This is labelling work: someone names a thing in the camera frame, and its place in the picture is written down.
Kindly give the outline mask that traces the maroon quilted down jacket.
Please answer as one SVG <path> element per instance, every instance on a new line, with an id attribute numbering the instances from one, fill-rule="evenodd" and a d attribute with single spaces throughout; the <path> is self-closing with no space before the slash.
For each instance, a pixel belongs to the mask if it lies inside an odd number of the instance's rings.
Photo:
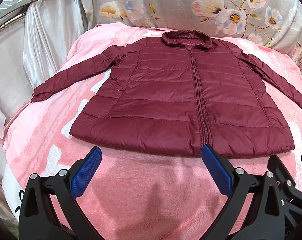
<path id="1" fill-rule="evenodd" d="M 72 136 L 148 153 L 226 157 L 289 152 L 294 140 L 267 93 L 273 85 L 302 109 L 302 94 L 254 55 L 195 30 L 110 46 L 35 88 L 32 102 L 109 70 L 72 124 Z"/>

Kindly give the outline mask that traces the pink bow-print blanket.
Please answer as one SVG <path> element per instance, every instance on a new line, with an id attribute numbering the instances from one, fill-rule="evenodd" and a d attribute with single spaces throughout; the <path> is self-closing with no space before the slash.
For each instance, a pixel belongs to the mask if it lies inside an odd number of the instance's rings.
<path id="1" fill-rule="evenodd" d="M 115 44 L 125 46 L 168 29 L 112 23 L 95 27 L 72 45 L 64 70 Z M 299 67 L 286 54 L 239 38 L 222 38 L 253 54 L 302 93 Z M 85 157 L 93 147 L 69 135 L 88 100 L 109 73 L 81 81 L 48 101 L 28 103 L 13 115 L 3 145 L 8 165 L 5 198 L 18 219 L 21 190 L 29 176 L 56 175 Z M 279 157 L 302 191 L 302 110 L 276 88 L 267 92 L 282 111 L 295 150 Z M 85 193 L 76 201 L 105 239 L 199 239 L 226 202 L 200 158 L 173 157 L 101 147 L 103 159 Z"/>

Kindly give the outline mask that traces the grey floral quilt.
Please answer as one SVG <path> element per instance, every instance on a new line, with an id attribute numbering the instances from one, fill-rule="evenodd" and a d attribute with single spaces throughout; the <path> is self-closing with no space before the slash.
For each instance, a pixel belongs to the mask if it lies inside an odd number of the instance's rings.
<path id="1" fill-rule="evenodd" d="M 289 55 L 302 74 L 302 4 L 299 0 L 81 0 L 90 27 L 196 29 L 238 37 Z"/>

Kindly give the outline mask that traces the silver satin curtain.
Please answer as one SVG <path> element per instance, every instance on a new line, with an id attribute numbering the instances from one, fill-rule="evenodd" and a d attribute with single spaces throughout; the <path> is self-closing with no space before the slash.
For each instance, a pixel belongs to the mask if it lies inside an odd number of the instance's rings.
<path id="1" fill-rule="evenodd" d="M 0 11 L 22 0 L 3 0 Z M 33 90 L 58 72 L 87 29 L 80 0 L 39 0 L 0 20 L 0 139 Z"/>

